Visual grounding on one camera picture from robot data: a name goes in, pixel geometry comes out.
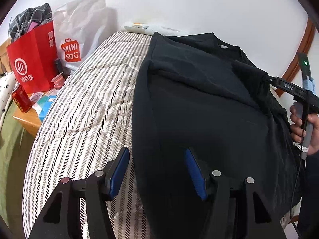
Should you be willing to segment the right hand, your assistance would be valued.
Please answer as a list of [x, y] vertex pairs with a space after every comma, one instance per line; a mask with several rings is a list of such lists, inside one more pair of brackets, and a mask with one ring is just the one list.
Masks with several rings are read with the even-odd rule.
[[[291, 116], [290, 119], [293, 122], [291, 125], [292, 138], [294, 142], [301, 142], [305, 134], [302, 134], [302, 120], [297, 116], [297, 110], [295, 106], [290, 107]], [[309, 114], [308, 122], [313, 125], [313, 131], [311, 141], [308, 147], [308, 155], [313, 155], [318, 152], [319, 149], [319, 118], [317, 114]]]

